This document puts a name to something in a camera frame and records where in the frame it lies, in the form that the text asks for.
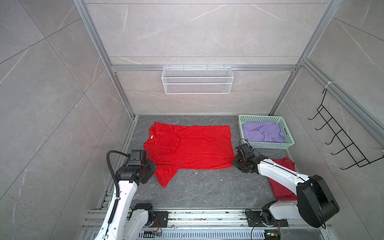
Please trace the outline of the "bright red t-shirt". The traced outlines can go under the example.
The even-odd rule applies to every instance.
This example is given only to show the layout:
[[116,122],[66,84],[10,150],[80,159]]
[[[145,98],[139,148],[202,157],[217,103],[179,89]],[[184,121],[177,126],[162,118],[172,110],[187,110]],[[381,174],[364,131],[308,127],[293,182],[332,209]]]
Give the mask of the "bright red t-shirt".
[[177,126],[154,123],[144,148],[157,165],[155,176],[165,188],[179,169],[230,168],[235,158],[229,126]]

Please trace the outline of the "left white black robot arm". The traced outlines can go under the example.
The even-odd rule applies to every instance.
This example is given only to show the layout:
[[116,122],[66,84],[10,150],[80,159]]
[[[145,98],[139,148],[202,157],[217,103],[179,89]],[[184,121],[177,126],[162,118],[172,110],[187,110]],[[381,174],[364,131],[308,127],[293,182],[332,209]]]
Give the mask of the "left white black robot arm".
[[[124,164],[116,171],[110,161],[111,154],[125,158]],[[130,154],[111,150],[107,152],[106,160],[115,189],[95,239],[136,240],[142,228],[150,227],[154,223],[155,214],[151,203],[137,204],[131,208],[131,202],[139,185],[150,180],[157,166],[151,161],[150,153],[145,150],[133,150]]]

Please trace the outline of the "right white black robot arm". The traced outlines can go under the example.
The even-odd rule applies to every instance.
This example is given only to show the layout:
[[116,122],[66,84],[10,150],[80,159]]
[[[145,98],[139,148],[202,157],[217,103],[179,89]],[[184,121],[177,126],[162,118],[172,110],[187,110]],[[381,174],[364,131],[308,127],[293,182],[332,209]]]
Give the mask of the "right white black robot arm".
[[307,176],[283,167],[264,155],[255,155],[249,144],[236,147],[233,165],[243,173],[265,176],[286,189],[297,198],[291,201],[272,201],[265,205],[258,217],[253,211],[245,215],[257,225],[268,227],[283,220],[301,220],[313,228],[326,228],[326,222],[340,211],[340,207],[326,181],[318,176]]

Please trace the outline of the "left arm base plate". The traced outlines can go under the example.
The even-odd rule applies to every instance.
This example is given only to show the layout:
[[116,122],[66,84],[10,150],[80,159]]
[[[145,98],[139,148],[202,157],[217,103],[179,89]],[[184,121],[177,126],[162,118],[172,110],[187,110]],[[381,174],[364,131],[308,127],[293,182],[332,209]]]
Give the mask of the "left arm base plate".
[[169,221],[169,212],[155,211],[149,218],[149,224],[145,228],[166,228]]

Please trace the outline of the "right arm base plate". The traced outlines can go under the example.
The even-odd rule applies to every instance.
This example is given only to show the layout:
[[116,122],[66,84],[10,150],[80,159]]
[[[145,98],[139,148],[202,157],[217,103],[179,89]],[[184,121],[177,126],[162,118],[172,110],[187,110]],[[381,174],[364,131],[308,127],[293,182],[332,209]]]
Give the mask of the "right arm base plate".
[[245,210],[249,227],[288,227],[287,220],[276,220],[269,213],[264,211]]

